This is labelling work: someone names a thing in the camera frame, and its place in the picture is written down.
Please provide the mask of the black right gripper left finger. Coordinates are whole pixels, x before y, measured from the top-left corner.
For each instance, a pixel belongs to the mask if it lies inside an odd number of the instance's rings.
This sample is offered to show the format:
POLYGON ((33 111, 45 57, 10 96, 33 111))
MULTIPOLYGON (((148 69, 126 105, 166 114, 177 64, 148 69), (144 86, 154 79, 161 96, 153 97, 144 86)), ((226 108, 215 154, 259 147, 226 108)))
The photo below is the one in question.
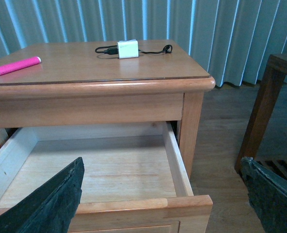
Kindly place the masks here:
POLYGON ((83 176, 78 157, 0 215, 0 233, 66 233, 80 203, 83 176))

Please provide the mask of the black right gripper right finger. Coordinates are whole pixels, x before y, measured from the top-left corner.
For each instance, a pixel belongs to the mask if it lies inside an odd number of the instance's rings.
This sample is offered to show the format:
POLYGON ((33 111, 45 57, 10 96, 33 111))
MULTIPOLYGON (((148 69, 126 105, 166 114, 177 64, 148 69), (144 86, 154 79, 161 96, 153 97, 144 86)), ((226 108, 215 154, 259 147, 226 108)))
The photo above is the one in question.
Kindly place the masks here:
POLYGON ((251 157, 241 159, 241 173, 253 207, 267 233, 287 233, 287 181, 251 157))

